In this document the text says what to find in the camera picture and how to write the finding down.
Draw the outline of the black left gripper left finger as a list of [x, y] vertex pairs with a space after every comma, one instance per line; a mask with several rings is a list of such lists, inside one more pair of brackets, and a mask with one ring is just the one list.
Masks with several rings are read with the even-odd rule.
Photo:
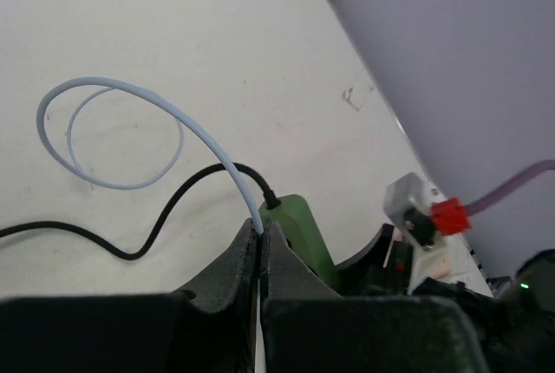
[[8, 298], [3, 372], [252, 372], [259, 240], [249, 220], [175, 291]]

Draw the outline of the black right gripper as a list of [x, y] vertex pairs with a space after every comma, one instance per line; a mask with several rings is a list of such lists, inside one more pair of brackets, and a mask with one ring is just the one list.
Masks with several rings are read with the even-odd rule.
[[[408, 295], [413, 247], [384, 224], [361, 251], [336, 265], [344, 296]], [[416, 296], [446, 298], [468, 316], [492, 372], [554, 370], [554, 251], [529, 258], [513, 277], [490, 278], [488, 293], [471, 289], [469, 275], [433, 279]]]

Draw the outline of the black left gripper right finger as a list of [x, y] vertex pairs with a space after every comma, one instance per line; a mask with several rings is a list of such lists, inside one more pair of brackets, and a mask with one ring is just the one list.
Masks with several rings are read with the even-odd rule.
[[270, 222], [262, 245], [262, 332], [269, 372], [487, 372], [462, 309], [437, 297], [343, 297]]

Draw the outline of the pink charger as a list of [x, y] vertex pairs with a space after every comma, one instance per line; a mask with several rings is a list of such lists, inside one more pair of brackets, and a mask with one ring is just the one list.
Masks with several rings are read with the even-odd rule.
[[452, 264], [449, 257], [444, 257], [437, 262], [432, 270], [430, 277], [433, 279], [447, 278], [451, 275]]

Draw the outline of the green power strip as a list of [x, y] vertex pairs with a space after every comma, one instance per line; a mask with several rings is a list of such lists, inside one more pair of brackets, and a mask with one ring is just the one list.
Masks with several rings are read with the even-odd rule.
[[331, 289], [340, 288], [340, 278], [306, 199], [298, 194], [264, 195], [259, 212], [265, 222], [277, 221], [289, 248]]

